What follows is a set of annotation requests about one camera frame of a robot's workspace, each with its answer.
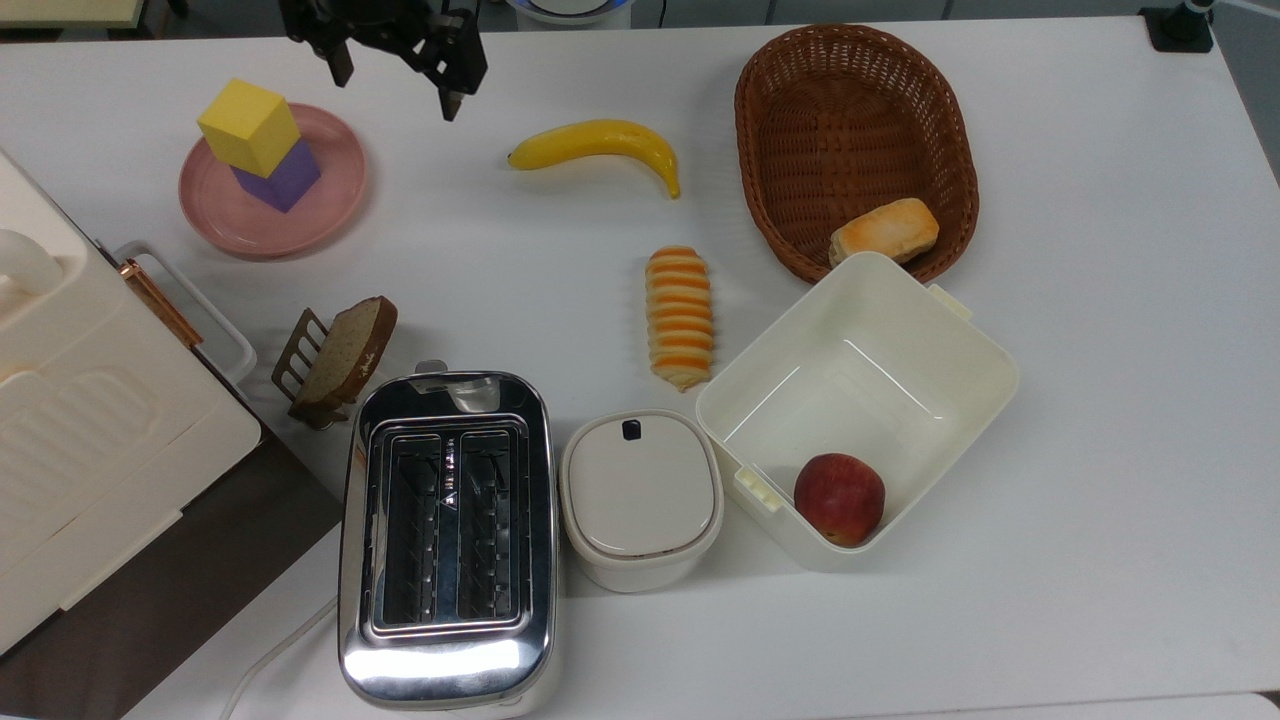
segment stacked blocks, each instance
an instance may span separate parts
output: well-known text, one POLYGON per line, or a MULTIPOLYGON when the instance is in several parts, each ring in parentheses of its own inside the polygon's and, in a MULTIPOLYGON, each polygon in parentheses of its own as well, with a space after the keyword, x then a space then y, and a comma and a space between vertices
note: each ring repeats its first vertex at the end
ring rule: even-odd
POLYGON ((320 179, 311 147, 282 95, 232 79, 197 123, 239 186, 282 213, 320 179))

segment cable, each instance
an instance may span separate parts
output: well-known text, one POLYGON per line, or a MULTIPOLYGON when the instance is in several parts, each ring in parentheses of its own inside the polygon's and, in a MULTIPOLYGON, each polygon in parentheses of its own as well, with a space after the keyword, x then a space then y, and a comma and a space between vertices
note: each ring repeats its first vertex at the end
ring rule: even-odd
POLYGON ((338 607, 338 596, 333 596, 333 600, 330 600, 329 602, 325 603, 324 607, 317 610, 316 614, 312 615, 310 620, 303 623, 302 626, 298 628, 297 630, 293 630, 292 635, 280 641, 280 644, 273 647, 266 655, 264 655, 257 662, 255 662, 252 667, 246 670, 244 675, 241 678, 239 684, 236 685, 236 692, 232 693, 232 697, 227 698, 227 706, 223 707, 223 714, 218 716, 218 720, 228 720, 228 717, 232 716, 232 712, 236 712, 236 703, 239 702, 239 698, 242 694, 244 694, 244 689, 248 688, 248 684, 253 682, 253 676, 257 675, 262 667, 266 667, 268 665, 271 664, 273 660, 279 657, 282 652, 289 650, 289 646, 302 639, 302 635, 307 634, 311 630, 311 628, 315 628, 320 623, 320 620, 324 620, 325 616, 333 612, 334 607, 338 607))
POLYGON ((1222 1, 1224 5, 1235 5, 1236 8, 1240 8, 1242 10, 1252 10, 1254 13, 1258 13, 1260 15, 1266 15, 1268 18, 1274 18, 1274 19, 1280 20, 1280 10, 1272 10, 1271 8, 1263 8, 1262 5, 1258 5, 1257 3, 1249 3, 1249 0, 1221 0, 1221 1, 1222 1))

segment purple cube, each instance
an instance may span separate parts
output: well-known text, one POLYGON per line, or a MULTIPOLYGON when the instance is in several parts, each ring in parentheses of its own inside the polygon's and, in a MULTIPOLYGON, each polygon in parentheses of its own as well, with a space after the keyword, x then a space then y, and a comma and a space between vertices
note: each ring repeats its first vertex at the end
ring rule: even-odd
POLYGON ((232 172, 246 192, 282 213, 288 213, 320 179, 320 167, 301 137, 270 176, 264 178, 234 167, 232 172))

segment yellow cube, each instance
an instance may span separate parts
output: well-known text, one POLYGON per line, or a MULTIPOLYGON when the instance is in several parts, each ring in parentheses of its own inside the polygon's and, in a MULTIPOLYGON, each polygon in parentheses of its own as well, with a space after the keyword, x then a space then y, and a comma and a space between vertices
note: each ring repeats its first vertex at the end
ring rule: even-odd
POLYGON ((196 122, 215 158, 264 178, 302 137, 283 95, 238 78, 196 122))

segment container lid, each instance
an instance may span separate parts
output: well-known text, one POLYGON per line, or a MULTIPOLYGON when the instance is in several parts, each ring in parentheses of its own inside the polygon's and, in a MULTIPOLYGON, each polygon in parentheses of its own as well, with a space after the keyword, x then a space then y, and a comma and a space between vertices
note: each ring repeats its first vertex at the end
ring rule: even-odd
POLYGON ((566 451, 568 523, 621 559, 678 552, 712 528, 714 457, 700 430, 666 410, 609 415, 566 451))

